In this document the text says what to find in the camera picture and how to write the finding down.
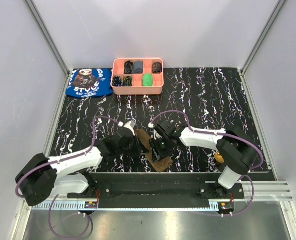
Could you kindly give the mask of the gold spoon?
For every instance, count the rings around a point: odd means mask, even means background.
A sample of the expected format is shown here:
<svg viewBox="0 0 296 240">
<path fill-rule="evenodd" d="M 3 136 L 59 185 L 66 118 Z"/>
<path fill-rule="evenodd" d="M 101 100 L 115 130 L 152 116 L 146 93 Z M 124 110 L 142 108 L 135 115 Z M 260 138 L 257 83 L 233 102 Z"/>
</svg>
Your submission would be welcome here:
<svg viewBox="0 0 296 240">
<path fill-rule="evenodd" d="M 224 163 L 224 159 L 223 159 L 223 157 L 221 156 L 221 154 L 219 152 L 215 153 L 214 158 L 215 158 L 215 161 L 218 164 L 223 164 Z"/>
</svg>

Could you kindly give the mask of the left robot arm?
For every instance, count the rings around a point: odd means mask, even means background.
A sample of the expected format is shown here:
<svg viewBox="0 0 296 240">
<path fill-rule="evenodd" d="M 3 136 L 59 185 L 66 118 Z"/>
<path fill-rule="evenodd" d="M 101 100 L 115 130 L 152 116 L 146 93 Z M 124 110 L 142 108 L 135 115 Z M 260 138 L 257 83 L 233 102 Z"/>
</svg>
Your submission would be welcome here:
<svg viewBox="0 0 296 240">
<path fill-rule="evenodd" d="M 32 207 L 50 197 L 55 184 L 65 176 L 86 168 L 97 168 L 106 158 L 140 154 L 137 135 L 124 127 L 103 140 L 93 139 L 93 143 L 83 150 L 53 157 L 38 153 L 16 176 L 15 194 Z"/>
</svg>

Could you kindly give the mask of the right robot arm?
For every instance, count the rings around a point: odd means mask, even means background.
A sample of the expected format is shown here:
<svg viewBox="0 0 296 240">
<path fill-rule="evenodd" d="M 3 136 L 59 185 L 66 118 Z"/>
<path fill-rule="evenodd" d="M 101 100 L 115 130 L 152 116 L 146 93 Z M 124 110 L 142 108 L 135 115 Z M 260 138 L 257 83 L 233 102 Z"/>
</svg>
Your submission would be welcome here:
<svg viewBox="0 0 296 240">
<path fill-rule="evenodd" d="M 179 147 L 198 147 L 215 151 L 215 159 L 223 166 L 216 183 L 201 189 L 204 198 L 229 198 L 236 181 L 245 176 L 257 158 L 263 159 L 258 147 L 238 128 L 200 129 L 187 125 L 174 126 L 168 122 L 149 123 L 153 137 L 149 140 L 152 160 L 159 161 Z"/>
</svg>

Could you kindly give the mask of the brown cloth napkin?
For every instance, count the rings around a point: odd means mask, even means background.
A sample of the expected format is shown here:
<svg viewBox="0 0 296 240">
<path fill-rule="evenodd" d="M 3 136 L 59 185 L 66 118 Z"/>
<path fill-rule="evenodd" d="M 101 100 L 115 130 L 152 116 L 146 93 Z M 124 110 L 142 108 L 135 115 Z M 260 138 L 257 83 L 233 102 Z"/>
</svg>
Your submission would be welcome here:
<svg viewBox="0 0 296 240">
<path fill-rule="evenodd" d="M 148 150 L 148 153 L 145 153 L 144 156 L 156 172 L 161 173 L 172 165 L 173 161 L 170 157 L 166 157 L 162 160 L 152 162 L 152 152 L 149 144 L 149 140 L 151 139 L 151 137 L 143 129 L 137 129 L 135 131 L 135 134 L 142 143 L 142 145 Z"/>
</svg>

